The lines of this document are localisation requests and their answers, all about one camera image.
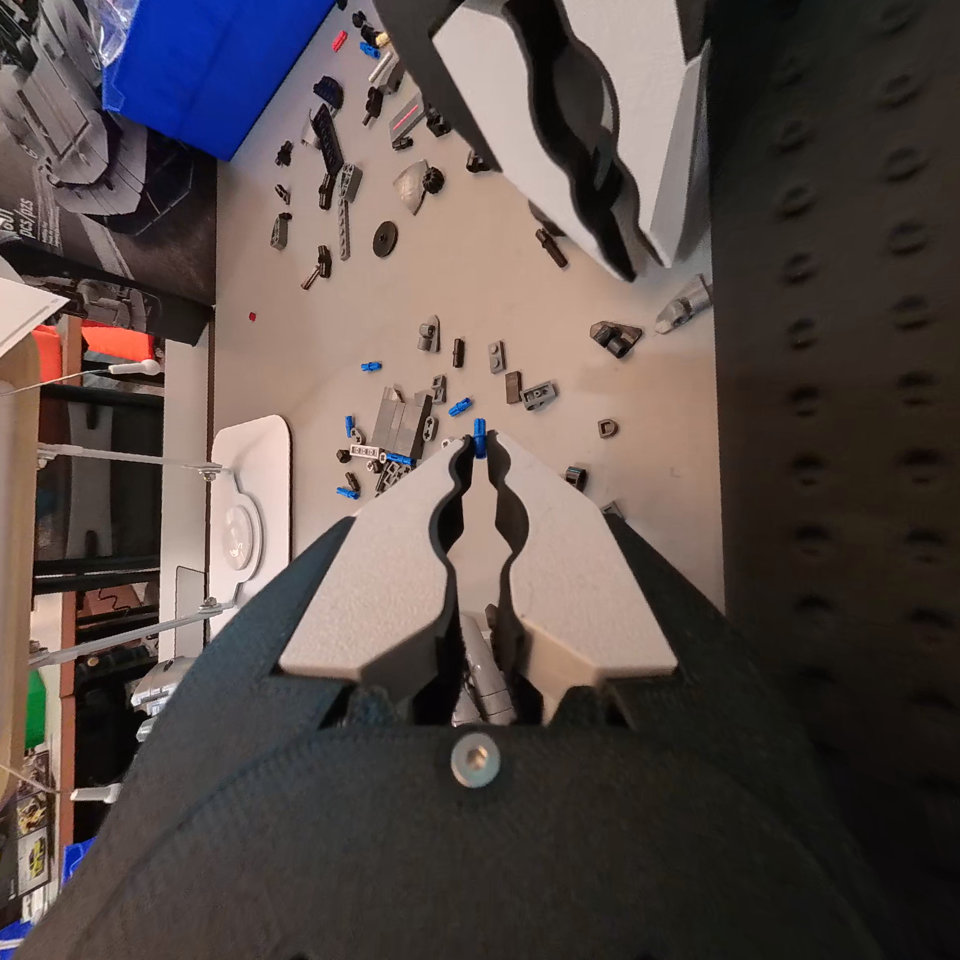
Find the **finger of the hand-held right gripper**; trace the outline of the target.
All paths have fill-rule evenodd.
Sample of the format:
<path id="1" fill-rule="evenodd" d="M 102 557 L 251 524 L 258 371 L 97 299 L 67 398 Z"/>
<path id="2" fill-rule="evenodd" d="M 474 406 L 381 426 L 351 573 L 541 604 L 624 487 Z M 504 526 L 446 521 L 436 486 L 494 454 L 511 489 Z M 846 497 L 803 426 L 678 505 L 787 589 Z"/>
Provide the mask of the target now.
<path id="1" fill-rule="evenodd" d="M 637 267 L 598 180 L 604 95 L 557 2 L 460 2 L 431 42 L 486 143 L 484 157 L 586 254 L 624 282 Z M 606 182 L 613 177 L 613 186 Z"/>
<path id="2" fill-rule="evenodd" d="M 705 2 L 530 2 L 529 105 L 606 268 L 670 267 L 703 127 Z"/>

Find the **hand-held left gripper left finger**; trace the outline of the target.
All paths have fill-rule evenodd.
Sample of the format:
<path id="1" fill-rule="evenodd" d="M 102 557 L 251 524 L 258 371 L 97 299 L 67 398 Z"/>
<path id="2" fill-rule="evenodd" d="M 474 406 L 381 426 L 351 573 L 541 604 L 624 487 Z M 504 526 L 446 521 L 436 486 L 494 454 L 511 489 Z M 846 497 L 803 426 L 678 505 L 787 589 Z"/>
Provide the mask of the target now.
<path id="1" fill-rule="evenodd" d="M 357 511 L 279 657 L 282 672 L 455 705 L 465 653 L 450 549 L 464 533 L 474 441 L 453 438 Z"/>

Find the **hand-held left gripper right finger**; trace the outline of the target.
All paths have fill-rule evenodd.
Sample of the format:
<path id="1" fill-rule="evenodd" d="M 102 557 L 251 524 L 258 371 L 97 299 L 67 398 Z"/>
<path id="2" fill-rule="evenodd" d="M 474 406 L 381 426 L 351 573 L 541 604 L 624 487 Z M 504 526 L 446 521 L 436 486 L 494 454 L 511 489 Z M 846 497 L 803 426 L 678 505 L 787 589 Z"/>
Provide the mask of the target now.
<path id="1" fill-rule="evenodd" d="M 486 440 L 500 574 L 494 650 L 549 723 L 572 689 L 673 675 L 679 661 L 606 514 L 501 431 Z"/>

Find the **lego car model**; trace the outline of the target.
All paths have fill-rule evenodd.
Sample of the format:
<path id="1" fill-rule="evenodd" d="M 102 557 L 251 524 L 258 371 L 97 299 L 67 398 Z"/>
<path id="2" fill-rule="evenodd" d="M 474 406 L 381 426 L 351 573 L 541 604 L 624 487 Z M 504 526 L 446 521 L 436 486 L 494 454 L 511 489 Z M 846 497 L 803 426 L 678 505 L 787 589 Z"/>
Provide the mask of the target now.
<path id="1" fill-rule="evenodd" d="M 512 724 L 517 715 L 506 678 L 500 670 L 491 642 L 490 618 L 479 621 L 470 611 L 460 613 L 465 667 L 461 690 L 451 716 L 454 728 L 479 724 Z M 132 690 L 129 702 L 144 718 L 135 736 L 142 743 L 155 726 L 186 674 L 196 662 L 193 656 L 176 656 L 152 667 Z"/>

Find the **grey curved lego panel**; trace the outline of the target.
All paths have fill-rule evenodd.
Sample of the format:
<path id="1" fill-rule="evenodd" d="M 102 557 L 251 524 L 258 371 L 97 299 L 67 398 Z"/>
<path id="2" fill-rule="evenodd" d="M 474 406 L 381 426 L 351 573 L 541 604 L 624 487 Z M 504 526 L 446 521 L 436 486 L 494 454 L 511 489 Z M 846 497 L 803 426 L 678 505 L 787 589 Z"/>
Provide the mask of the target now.
<path id="1" fill-rule="evenodd" d="M 714 287 L 697 273 L 663 306 L 654 321 L 654 331 L 666 335 L 688 323 L 714 305 Z"/>

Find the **scattered loose lego pieces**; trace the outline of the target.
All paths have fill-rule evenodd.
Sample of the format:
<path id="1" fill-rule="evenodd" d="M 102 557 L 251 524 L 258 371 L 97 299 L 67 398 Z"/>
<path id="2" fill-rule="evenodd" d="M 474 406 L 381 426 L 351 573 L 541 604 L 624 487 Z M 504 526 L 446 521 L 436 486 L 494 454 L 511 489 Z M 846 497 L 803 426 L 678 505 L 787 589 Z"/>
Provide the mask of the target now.
<path id="1" fill-rule="evenodd" d="M 543 226 L 501 174 L 466 169 L 456 133 L 426 122 L 394 150 L 410 78 L 364 125 L 375 61 L 351 12 L 332 8 L 218 185 L 215 414 L 279 414 L 292 431 L 294 540 L 303 547 L 360 499 L 365 460 L 337 458 L 347 417 L 371 443 L 384 389 L 405 401 L 445 376 L 438 438 L 503 430 L 555 471 L 601 474 L 626 439 L 611 383 L 626 371 L 591 340 L 640 290 L 568 239 L 559 267 Z"/>

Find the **lego set box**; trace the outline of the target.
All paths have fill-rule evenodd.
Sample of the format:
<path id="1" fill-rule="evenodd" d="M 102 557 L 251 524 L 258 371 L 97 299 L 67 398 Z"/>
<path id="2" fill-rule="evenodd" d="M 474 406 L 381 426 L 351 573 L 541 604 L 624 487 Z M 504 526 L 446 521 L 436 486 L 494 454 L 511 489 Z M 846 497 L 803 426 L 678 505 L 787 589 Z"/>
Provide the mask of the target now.
<path id="1" fill-rule="evenodd" d="M 195 347 L 217 161 L 107 104 L 137 2 L 1 3 L 2 266 L 78 315 Z"/>

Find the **white book stand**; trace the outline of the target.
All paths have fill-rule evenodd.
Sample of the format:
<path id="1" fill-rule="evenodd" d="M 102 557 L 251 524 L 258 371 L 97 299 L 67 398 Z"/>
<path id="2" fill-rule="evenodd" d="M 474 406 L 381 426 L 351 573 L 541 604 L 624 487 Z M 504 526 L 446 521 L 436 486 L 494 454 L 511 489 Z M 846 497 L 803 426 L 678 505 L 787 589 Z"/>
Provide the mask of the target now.
<path id="1" fill-rule="evenodd" d="M 19 762 L 25 753 L 27 631 L 34 593 L 33 503 L 36 463 L 58 456 L 100 462 L 179 467 L 212 477 L 211 499 L 228 490 L 246 502 L 258 533 L 252 560 L 241 569 L 253 596 L 290 562 L 291 442 L 286 421 L 272 415 L 227 428 L 217 435 L 239 442 L 228 450 L 227 464 L 186 462 L 146 454 L 86 449 L 37 440 L 39 398 L 16 399 L 30 390 L 25 378 L 39 370 L 39 354 L 24 339 L 2 356 L 2 802 L 17 790 Z"/>

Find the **blue storage bin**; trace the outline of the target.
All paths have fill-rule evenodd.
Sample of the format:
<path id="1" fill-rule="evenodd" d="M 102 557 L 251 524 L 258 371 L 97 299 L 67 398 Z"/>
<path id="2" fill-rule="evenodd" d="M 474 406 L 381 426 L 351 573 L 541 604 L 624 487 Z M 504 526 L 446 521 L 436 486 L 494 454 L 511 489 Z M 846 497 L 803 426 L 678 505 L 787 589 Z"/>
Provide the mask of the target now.
<path id="1" fill-rule="evenodd" d="M 229 162 L 334 6 L 136 2 L 102 107 Z"/>

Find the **black perforated board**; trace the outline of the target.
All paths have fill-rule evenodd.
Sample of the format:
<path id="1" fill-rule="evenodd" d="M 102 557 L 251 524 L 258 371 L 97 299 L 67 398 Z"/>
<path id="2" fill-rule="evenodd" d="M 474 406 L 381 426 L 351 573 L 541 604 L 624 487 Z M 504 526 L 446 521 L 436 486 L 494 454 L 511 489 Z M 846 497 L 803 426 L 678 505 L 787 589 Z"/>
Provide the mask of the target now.
<path id="1" fill-rule="evenodd" d="M 958 958 L 959 4 L 707 21 L 726 613 Z"/>

